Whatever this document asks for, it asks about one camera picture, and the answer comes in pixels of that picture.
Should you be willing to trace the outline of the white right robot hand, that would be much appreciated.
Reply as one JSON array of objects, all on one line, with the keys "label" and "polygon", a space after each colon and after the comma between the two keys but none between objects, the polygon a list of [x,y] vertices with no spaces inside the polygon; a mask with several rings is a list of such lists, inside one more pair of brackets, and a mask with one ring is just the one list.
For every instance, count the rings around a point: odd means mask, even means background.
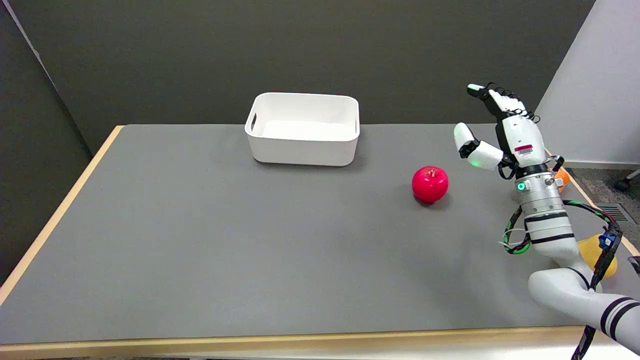
[{"label": "white right robot hand", "polygon": [[496,170],[504,180],[557,173],[562,168],[563,157],[547,153],[538,127],[540,117],[528,110],[517,94],[493,82],[471,83],[466,92],[482,101],[496,119],[494,132],[498,146],[479,139],[466,123],[457,123],[454,142],[462,159],[480,169]]}]

